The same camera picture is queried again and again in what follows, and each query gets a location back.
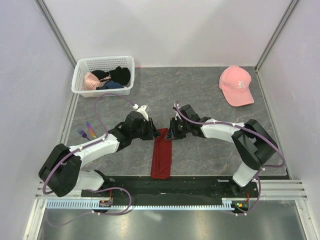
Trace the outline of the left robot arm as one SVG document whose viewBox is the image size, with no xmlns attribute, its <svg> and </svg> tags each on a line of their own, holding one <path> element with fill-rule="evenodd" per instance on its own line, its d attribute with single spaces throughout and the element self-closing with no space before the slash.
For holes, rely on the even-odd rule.
<svg viewBox="0 0 320 240">
<path fill-rule="evenodd" d="M 57 197 L 64 197 L 73 190 L 92 190 L 99 197 L 106 196 L 110 185 L 98 170 L 83 171 L 82 167 L 104 155 L 113 154 L 128 147 L 134 139 L 154 140 L 160 133 L 152 118 L 145 118 L 132 111 L 125 121 L 86 144 L 67 147 L 56 145 L 38 172 L 45 186 Z"/>
</svg>

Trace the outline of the dark red cloth napkin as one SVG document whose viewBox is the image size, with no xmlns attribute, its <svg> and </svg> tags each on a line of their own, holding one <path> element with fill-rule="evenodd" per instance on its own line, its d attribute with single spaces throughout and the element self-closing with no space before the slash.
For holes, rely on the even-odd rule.
<svg viewBox="0 0 320 240">
<path fill-rule="evenodd" d="M 150 177 L 167 180 L 171 176 L 172 140 L 166 140 L 168 128 L 158 130 L 160 136 L 154 140 Z"/>
</svg>

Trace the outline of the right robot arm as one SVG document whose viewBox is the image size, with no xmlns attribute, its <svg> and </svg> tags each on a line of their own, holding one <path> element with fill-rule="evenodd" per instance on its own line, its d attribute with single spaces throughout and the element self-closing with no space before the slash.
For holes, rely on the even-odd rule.
<svg viewBox="0 0 320 240">
<path fill-rule="evenodd" d="M 229 184 L 229 191 L 235 197 L 240 197 L 247 191 L 248 183 L 279 150 L 272 137 L 254 119 L 245 123 L 231 123 L 203 117 L 196 122 L 176 116 L 170 120 L 165 139 L 182 140 L 188 133 L 195 137 L 218 139 L 235 145 L 242 160 Z"/>
</svg>

